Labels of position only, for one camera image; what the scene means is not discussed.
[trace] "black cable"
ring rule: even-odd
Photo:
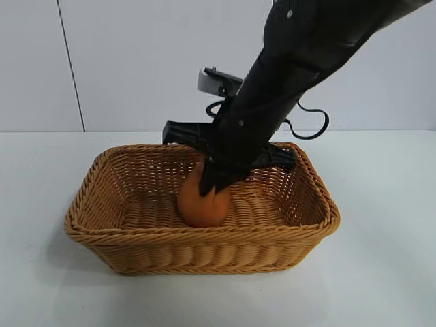
[[[324,124],[322,125],[321,129],[317,133],[310,135],[310,136],[301,136],[301,135],[298,135],[297,133],[295,133],[294,129],[292,128],[291,121],[289,119],[285,119],[283,122],[287,123],[289,125],[289,128],[291,129],[292,135],[295,138],[299,138],[300,140],[313,140],[314,138],[321,136],[326,131],[328,124],[330,123],[330,119],[328,118],[328,115],[321,109],[306,109],[305,107],[303,107],[300,104],[300,100],[297,101],[297,104],[302,110],[304,110],[306,112],[318,112],[318,113],[323,114],[324,115]]]
[[[215,117],[217,116],[217,114],[215,114],[214,112],[212,112],[212,109],[213,109],[214,107],[217,107],[217,106],[222,106],[222,105],[224,104],[224,101],[225,101],[225,100],[221,100],[221,101],[214,102],[213,104],[209,104],[209,105],[206,107],[206,113],[207,113],[207,115],[208,115],[209,117],[215,118]]]

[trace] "woven basket rim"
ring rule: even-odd
[[[83,180],[82,186],[79,189],[72,205],[70,206],[67,217],[65,219],[65,229],[70,237],[80,240],[84,244],[104,243],[105,245],[119,244],[120,238],[126,238],[132,244],[162,244],[167,242],[167,238],[171,238],[171,243],[174,242],[174,237],[178,236],[179,242],[190,243],[198,242],[198,238],[204,238],[207,243],[225,241],[240,243],[249,242],[255,239],[256,243],[280,241],[280,240],[304,240],[306,238],[320,238],[332,234],[340,224],[340,213],[336,204],[332,201],[330,193],[317,175],[315,168],[311,165],[306,153],[296,144],[289,142],[274,142],[277,146],[291,147],[296,151],[296,158],[303,169],[304,173],[310,178],[309,182],[314,187],[315,192],[324,202],[326,209],[326,218],[321,223],[301,226],[258,226],[258,227],[217,227],[217,228],[191,228],[189,226],[183,228],[138,228],[134,230],[123,230],[120,228],[90,230],[77,224],[77,220],[82,212],[83,204],[93,186],[93,182],[97,179],[101,168],[113,158],[122,152],[136,151],[173,151],[174,149],[183,151],[195,151],[188,146],[180,144],[132,144],[122,145],[109,148],[98,155],[93,165],[89,168],[86,177]]]

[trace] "orange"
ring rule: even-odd
[[[217,227],[229,213],[230,188],[215,194],[213,187],[207,196],[200,196],[199,185],[203,169],[204,163],[197,163],[187,176],[178,194],[177,206],[187,225],[199,228]]]

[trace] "robotic arm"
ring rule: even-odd
[[[254,168],[291,168],[294,154],[269,140],[298,100],[343,67],[375,32],[430,1],[275,1],[264,47],[244,80],[216,69],[200,72],[199,89],[224,98],[207,108],[213,122],[168,121],[163,143],[206,154],[201,196],[247,178]]]

